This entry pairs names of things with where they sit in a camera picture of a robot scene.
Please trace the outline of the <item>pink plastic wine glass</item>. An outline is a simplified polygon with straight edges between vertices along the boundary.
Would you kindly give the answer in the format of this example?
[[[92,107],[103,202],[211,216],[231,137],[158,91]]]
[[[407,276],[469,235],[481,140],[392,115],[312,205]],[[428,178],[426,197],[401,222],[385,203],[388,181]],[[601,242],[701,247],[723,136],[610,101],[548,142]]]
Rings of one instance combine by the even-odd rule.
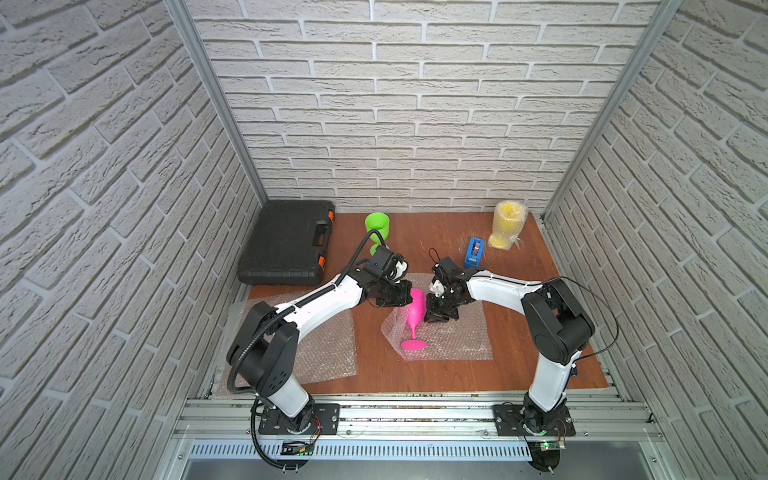
[[[427,348],[426,341],[417,337],[417,328],[422,323],[426,312],[426,295],[417,288],[410,291],[411,303],[407,306],[405,324],[410,331],[410,337],[401,343],[405,351],[421,351]]]

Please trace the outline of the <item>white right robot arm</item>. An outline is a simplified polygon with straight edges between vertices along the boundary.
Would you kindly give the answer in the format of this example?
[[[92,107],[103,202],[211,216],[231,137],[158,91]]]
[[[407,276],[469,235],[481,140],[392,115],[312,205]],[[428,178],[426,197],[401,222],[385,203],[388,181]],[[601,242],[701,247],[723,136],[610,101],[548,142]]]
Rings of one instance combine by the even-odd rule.
[[[559,408],[574,363],[586,349],[595,326],[563,277],[523,281],[450,262],[432,268],[425,320],[458,319],[458,308],[486,302],[523,315],[538,351],[534,380],[525,402],[544,414]]]

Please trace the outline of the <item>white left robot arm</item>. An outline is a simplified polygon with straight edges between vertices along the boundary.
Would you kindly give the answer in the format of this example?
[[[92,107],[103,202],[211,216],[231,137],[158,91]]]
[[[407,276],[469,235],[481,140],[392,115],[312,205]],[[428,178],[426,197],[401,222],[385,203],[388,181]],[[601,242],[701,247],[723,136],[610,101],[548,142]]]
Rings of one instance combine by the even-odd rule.
[[[228,392],[250,393],[283,417],[305,424],[313,399],[293,374],[299,344],[326,321],[367,300],[381,307],[407,306],[413,302],[411,290],[403,275],[354,269],[296,300],[254,305],[227,353]]]

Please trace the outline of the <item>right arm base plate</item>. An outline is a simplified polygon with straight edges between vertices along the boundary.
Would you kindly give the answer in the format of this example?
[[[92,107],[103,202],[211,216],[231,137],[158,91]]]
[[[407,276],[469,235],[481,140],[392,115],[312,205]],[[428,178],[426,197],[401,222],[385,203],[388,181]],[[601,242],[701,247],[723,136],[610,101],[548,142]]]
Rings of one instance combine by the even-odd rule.
[[[535,404],[505,402],[493,405],[492,412],[497,435],[500,437],[576,435],[570,411],[564,402],[547,412],[541,411]]]

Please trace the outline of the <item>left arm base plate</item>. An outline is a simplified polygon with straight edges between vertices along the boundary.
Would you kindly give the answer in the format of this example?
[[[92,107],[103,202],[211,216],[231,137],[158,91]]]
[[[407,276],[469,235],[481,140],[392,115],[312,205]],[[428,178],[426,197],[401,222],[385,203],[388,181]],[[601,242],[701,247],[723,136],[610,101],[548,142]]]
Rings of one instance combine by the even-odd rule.
[[[311,401],[296,416],[289,417],[278,408],[266,408],[260,414],[260,435],[335,435],[338,431],[341,406],[337,403]]]

